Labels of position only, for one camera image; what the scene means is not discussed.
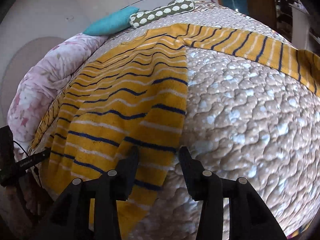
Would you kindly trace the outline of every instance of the green polka dot pillow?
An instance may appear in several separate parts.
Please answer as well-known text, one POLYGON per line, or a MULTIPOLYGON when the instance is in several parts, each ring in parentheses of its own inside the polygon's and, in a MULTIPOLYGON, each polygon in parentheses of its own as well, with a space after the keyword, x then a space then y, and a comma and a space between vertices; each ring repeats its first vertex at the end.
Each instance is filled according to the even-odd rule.
POLYGON ((193 0, 173 0, 167 6, 158 7, 152 11, 139 11, 130 15, 130 25, 137 29, 160 18, 190 12, 194 7, 193 0))

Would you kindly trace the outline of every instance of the screw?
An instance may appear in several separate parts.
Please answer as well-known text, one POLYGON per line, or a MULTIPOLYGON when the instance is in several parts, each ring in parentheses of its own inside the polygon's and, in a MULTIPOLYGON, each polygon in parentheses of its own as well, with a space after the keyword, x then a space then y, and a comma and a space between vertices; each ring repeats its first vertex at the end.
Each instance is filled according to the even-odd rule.
POLYGON ((76 178, 76 179, 74 179, 73 181, 72 181, 72 184, 73 185, 79 185, 81 183, 81 179, 79 179, 79 178, 76 178))
POLYGON ((110 177, 116 176, 117 175, 117 171, 116 170, 110 170, 110 171, 108 171, 108 175, 110 177))
POLYGON ((244 178, 244 177, 240 177, 239 178, 239 182, 241 183, 241 184, 247 184, 247 179, 246 178, 244 178))
POLYGON ((202 172, 202 175, 203 175, 203 176, 206 176, 206 177, 210 177, 210 176, 212 175, 212 172, 209 171, 209 170, 204 170, 204 171, 202 172))

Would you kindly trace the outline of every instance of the fabric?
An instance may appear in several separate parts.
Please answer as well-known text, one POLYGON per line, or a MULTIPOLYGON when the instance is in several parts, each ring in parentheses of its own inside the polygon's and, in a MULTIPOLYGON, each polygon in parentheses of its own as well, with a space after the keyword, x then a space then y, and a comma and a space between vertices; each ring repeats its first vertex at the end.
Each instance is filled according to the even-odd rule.
POLYGON ((103 36, 122 31, 130 27, 130 15, 137 11, 139 8, 134 6, 123 8, 94 22, 83 33, 91 36, 103 36))
POLYGON ((28 71, 19 83, 7 116, 15 140, 28 142, 34 138, 51 102, 70 81, 73 72, 106 39, 77 34, 51 49, 28 71))
POLYGON ((140 11, 130 15, 130 25, 139 28, 160 18, 170 15, 190 12, 194 9, 193 0, 173 0, 167 6, 161 6, 152 11, 140 11))
POLYGON ((153 204, 179 145, 188 89, 185 45, 268 65, 319 93, 318 56, 231 28, 175 24, 149 30, 89 63, 44 116, 32 147, 58 116, 41 173, 49 188, 61 192, 75 177, 95 179, 114 168, 138 145, 133 192, 118 203, 122 237, 153 204))
POLYGON ((297 235, 301 234, 302 232, 306 231, 306 230, 309 228, 311 222, 312 222, 312 221, 303 224, 300 228, 298 228, 297 230, 295 230, 292 234, 288 235, 288 236, 287 236, 287 239, 294 238, 295 236, 297 236, 297 235))

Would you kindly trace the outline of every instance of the bed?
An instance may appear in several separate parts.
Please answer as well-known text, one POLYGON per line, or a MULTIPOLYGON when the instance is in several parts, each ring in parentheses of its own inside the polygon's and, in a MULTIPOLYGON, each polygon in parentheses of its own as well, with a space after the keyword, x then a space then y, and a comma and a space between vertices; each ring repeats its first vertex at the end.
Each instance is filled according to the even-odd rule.
MULTIPOLYGON (((175 23, 260 33, 293 48, 281 35, 248 16, 214 3, 196 2, 191 13, 108 38, 72 73, 69 84, 89 62, 112 48, 147 30, 175 23)), ((186 56, 187 111, 180 145, 188 146, 193 158, 222 178, 248 178, 286 236, 305 226, 320 205, 318 96, 290 75, 243 57, 192 47, 186 47, 186 56)), ((44 149, 56 124, 52 122, 30 153, 44 149)), ((201 206, 189 196, 174 157, 162 190, 128 238, 195 239, 201 206)), ((228 200, 224 199, 223 239, 228 239, 228 233, 228 200)))

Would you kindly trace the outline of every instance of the teal pillow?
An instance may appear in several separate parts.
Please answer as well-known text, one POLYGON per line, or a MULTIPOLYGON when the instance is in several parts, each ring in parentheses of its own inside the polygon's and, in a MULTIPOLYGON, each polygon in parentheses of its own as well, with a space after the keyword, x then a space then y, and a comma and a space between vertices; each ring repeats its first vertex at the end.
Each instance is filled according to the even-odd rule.
POLYGON ((107 17, 91 24, 83 34, 90 36, 105 36, 117 33, 130 27, 130 15, 139 11, 139 8, 128 6, 107 17))

